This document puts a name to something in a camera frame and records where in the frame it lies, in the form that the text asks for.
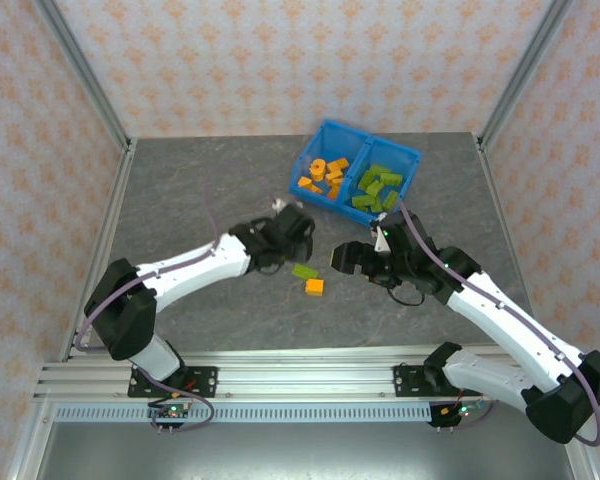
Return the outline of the grey metal panel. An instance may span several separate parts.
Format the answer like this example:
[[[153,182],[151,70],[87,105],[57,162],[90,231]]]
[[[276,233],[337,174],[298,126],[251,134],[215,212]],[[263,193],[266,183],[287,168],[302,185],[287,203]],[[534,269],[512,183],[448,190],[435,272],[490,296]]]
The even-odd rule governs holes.
[[[37,480],[574,480],[564,447],[499,413],[450,434],[417,423],[54,426]]]

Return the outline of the aluminium upright post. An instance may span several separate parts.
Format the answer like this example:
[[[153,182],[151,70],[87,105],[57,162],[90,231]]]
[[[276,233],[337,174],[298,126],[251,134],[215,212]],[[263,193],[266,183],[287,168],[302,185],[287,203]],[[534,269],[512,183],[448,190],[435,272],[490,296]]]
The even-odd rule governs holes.
[[[64,57],[81,82],[87,96],[104,122],[108,133],[115,143],[123,151],[126,151],[131,144],[131,138],[126,133],[57,1],[32,0],[32,2],[54,35]]]
[[[514,109],[526,84],[531,79],[545,51],[560,29],[574,0],[551,0],[548,9],[532,35],[521,59],[500,95],[482,132],[476,137],[479,149],[486,152]]]

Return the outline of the small circuit board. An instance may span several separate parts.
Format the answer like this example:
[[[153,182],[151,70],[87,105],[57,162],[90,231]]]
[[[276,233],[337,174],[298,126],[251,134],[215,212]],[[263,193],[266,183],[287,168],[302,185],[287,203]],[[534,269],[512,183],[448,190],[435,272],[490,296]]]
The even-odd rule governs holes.
[[[484,406],[483,401],[471,402],[468,404],[457,402],[444,404],[440,409],[440,414],[446,417],[451,416],[468,416],[471,412],[480,410]]]
[[[156,421],[183,420],[188,417],[190,403],[158,403],[148,404],[150,417]]]

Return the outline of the blue plastic bin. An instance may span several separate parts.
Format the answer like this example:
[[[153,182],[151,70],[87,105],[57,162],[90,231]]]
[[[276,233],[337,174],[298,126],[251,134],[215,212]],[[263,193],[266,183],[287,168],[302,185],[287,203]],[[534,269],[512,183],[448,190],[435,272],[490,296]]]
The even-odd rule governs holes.
[[[402,175],[403,183],[400,187],[385,186],[379,196],[384,201],[387,194],[391,190],[394,190],[399,193],[399,200],[403,200],[420,165],[421,153],[381,137],[371,137],[371,146],[362,161],[364,167],[363,174],[372,165],[381,165],[390,169],[394,174]],[[360,191],[358,188],[357,190],[358,194],[354,196],[367,195],[365,191]],[[362,212],[370,215],[370,218],[362,224],[365,226],[368,226],[372,219],[381,214],[372,213],[370,208]]]
[[[337,213],[363,224],[370,218],[352,206],[351,198],[358,194],[357,184],[364,172],[363,157],[371,146],[369,133],[331,120],[325,120],[294,163],[289,182],[290,193],[305,205],[313,205]],[[326,163],[345,158],[349,165],[344,169],[343,180],[336,197],[331,198],[331,187],[325,180],[313,182],[319,192],[299,185],[302,178],[311,180],[310,166],[317,159]]]

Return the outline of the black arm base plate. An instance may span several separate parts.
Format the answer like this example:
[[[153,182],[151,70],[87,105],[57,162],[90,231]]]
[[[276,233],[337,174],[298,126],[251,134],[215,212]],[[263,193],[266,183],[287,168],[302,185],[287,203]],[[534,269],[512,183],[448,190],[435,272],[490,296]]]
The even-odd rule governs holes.
[[[161,383],[172,389],[190,392],[205,398],[214,398],[219,369],[214,366],[184,366]],[[160,398],[171,392],[152,383],[139,369],[133,367],[127,395],[130,398]]]
[[[435,397],[443,393],[437,370],[424,365],[394,366],[393,385],[397,397]]]

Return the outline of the aluminium table side rail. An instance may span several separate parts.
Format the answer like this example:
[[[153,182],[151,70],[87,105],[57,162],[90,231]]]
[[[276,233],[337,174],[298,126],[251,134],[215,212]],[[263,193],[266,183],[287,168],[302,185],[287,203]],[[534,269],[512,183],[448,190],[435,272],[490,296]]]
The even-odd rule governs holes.
[[[501,197],[499,195],[498,189],[497,189],[497,185],[495,182],[495,174],[494,174],[494,170],[492,169],[488,156],[487,156],[487,152],[486,152],[486,147],[483,145],[481,138],[474,135],[473,136],[474,139],[474,143],[475,143],[475,147],[483,168],[483,172],[486,178],[486,181],[488,183],[489,186],[489,190],[494,202],[494,206],[495,209],[497,211],[497,215],[504,233],[504,237],[508,246],[508,250],[509,250],[509,254],[511,257],[511,261],[513,263],[515,272],[516,272],[516,278],[517,281],[520,285],[521,291],[522,291],[522,295],[524,297],[524,301],[523,301],[523,308],[524,310],[533,315],[534,311],[533,311],[533,306],[530,302],[530,298],[529,298],[529,292],[526,286],[526,283],[524,281],[524,276],[522,274],[522,270],[518,261],[518,257],[517,257],[517,253],[516,253],[516,249],[515,249],[515,245],[513,242],[513,238],[511,236],[511,232],[509,229],[509,225],[507,223],[507,220],[505,218],[505,209],[504,209],[504,204],[501,200]]]
[[[138,139],[132,138],[123,148],[108,203],[100,222],[98,237],[94,244],[84,284],[74,305],[71,319],[63,337],[63,346],[57,357],[60,362],[66,362],[71,358],[75,335],[83,323],[83,308],[107,268],[137,143]]]

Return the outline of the aluminium table rail with mounts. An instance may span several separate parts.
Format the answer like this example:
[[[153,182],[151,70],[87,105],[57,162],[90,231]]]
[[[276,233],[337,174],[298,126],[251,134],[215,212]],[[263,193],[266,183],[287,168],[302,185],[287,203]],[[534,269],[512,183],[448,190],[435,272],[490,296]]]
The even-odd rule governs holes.
[[[189,352],[186,363],[218,368],[215,402],[395,401],[393,369],[417,365],[431,345],[291,350]],[[531,379],[510,355],[493,345],[469,346],[451,362],[465,391],[507,401]],[[34,389],[38,401],[108,402],[127,397],[131,367],[104,354],[75,355],[43,366]]]

